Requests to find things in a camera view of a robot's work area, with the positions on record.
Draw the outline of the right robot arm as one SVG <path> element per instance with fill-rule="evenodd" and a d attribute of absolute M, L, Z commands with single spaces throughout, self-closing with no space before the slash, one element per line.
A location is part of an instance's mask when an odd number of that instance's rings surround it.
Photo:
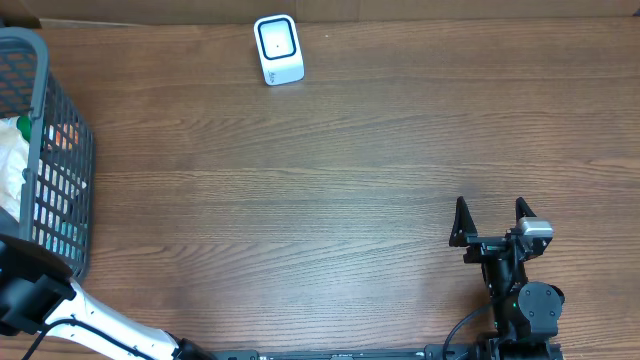
<path fill-rule="evenodd" d="M 515 226 L 504 235 L 482 237 L 466 201 L 458 197 L 449 245 L 466 250 L 466 264 L 481 266 L 498 336 L 507 342 L 544 342 L 558 334 L 565 297 L 556 286 L 529 281 L 524 264 L 543 255 L 554 230 L 523 198 L 516 200 L 515 211 Z"/>

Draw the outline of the orange snack packet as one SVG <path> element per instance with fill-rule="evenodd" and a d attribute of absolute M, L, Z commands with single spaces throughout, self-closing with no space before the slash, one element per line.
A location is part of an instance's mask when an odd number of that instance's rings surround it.
<path fill-rule="evenodd" d="M 79 144 L 80 132 L 73 124 L 50 125 L 45 132 L 49 150 L 72 150 Z"/>

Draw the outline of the beige paper pouch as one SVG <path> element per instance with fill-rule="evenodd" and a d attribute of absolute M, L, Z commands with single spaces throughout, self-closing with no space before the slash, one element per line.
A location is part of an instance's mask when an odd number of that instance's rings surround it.
<path fill-rule="evenodd" d="M 24 117 L 1 119 L 1 208 L 20 221 L 23 171 L 28 166 L 29 142 L 19 128 Z"/>

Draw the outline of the teal snack packet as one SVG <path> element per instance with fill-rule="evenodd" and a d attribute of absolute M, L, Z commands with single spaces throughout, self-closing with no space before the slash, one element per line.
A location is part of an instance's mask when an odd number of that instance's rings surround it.
<path fill-rule="evenodd" d="M 47 250 L 68 259 L 80 261 L 84 256 L 85 240 L 82 232 L 66 222 L 55 225 L 54 233 L 47 233 L 43 244 Z"/>

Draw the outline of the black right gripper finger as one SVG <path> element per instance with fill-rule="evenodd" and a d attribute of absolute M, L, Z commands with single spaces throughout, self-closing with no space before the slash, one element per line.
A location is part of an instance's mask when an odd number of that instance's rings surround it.
<path fill-rule="evenodd" d="M 454 223 L 449 238 L 449 246 L 466 247 L 469 245 L 470 238 L 476 238 L 477 236 L 478 232 L 469 212 L 468 205 L 464 197 L 459 196 L 456 200 Z"/>
<path fill-rule="evenodd" d="M 516 221 L 519 222 L 523 218 L 535 217 L 536 214 L 529 207 L 523 197 L 518 197 L 515 201 Z"/>

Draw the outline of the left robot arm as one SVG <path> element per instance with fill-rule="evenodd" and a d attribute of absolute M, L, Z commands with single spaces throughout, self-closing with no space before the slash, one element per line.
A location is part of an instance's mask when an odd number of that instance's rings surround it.
<path fill-rule="evenodd" d="M 83 345 L 111 359 L 212 359 L 195 343 L 133 321 L 90 296 L 70 267 L 46 249 L 1 237 L 1 334 L 47 336 Z"/>

